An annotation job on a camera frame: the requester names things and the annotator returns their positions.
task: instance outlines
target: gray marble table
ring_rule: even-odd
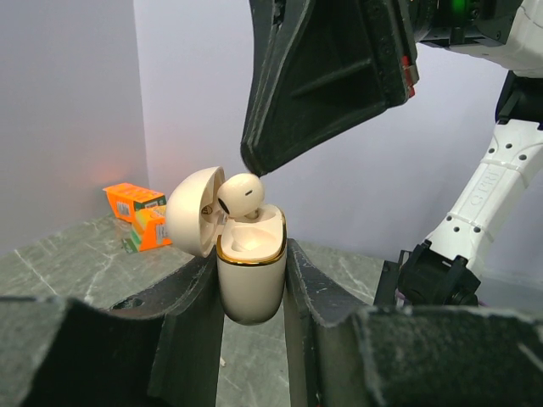
[[[164,278],[192,256],[165,247],[127,254],[130,225],[112,216],[74,226],[0,258],[0,295],[59,295],[107,308]],[[383,261],[300,243],[312,262],[371,304]],[[286,407],[283,310],[261,326],[225,319],[217,406]]]

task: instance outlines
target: barcode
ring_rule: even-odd
[[[130,216],[130,206],[128,206],[128,203],[117,202],[117,212],[119,212],[119,215]]]
[[[162,244],[162,241],[167,238],[168,238],[168,233],[166,231],[166,225],[157,225],[156,226],[156,244]]]

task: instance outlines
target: case lid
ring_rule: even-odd
[[[167,201],[165,220],[174,246],[193,256],[210,254],[224,219],[216,198],[224,181],[224,170],[213,167],[193,173],[177,186]]]

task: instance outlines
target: robotic arm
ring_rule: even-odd
[[[259,176],[413,97],[416,42],[510,70],[487,153],[398,281],[413,304],[477,304],[484,258],[543,166],[543,0],[276,0],[266,7],[251,2],[255,76],[242,140],[244,162]]]

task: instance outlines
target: white earbud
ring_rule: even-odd
[[[237,174],[221,185],[217,199],[231,218],[256,219],[264,202],[264,185],[254,174]]]

